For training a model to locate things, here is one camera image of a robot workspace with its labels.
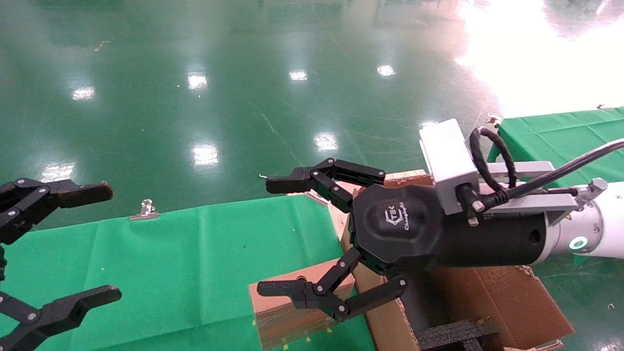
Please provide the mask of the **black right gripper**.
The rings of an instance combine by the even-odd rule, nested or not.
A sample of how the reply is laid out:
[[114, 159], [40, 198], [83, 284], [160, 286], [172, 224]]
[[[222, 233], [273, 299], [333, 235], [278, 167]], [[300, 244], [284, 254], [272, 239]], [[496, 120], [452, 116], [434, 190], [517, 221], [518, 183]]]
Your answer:
[[[270, 194], [314, 190], [343, 213], [351, 212], [354, 247], [314, 283], [260, 281], [263, 297], [288, 297], [295, 309], [317, 309], [337, 322], [355, 318], [401, 297], [408, 283], [401, 275], [347, 299], [334, 291], [361, 261], [378, 274], [427, 271], [438, 267], [530, 265], [546, 244], [543, 214], [481, 218], [470, 226], [466, 214], [447, 215], [432, 186], [396, 189], [384, 184], [386, 172], [336, 158], [297, 167], [285, 177], [266, 178]], [[336, 182], [365, 187], [353, 195]]]

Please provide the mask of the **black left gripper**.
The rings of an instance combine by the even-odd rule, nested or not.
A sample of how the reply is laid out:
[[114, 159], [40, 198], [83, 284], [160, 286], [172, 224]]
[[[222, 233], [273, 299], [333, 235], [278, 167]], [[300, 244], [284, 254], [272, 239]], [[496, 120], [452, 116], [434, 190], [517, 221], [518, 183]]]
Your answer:
[[[6, 182], [0, 189], [0, 241], [13, 244], [34, 225], [38, 225], [58, 208], [74, 208], [111, 200], [112, 187], [105, 181], [85, 186], [70, 179], [40, 182], [19, 178]], [[6, 278], [5, 250], [0, 246], [0, 281]], [[1, 338], [3, 351], [34, 351], [48, 338], [78, 328], [86, 314], [102, 305], [122, 298], [113, 285], [102, 285], [62, 297], [40, 309], [0, 294], [0, 312], [18, 321], [18, 326]]]

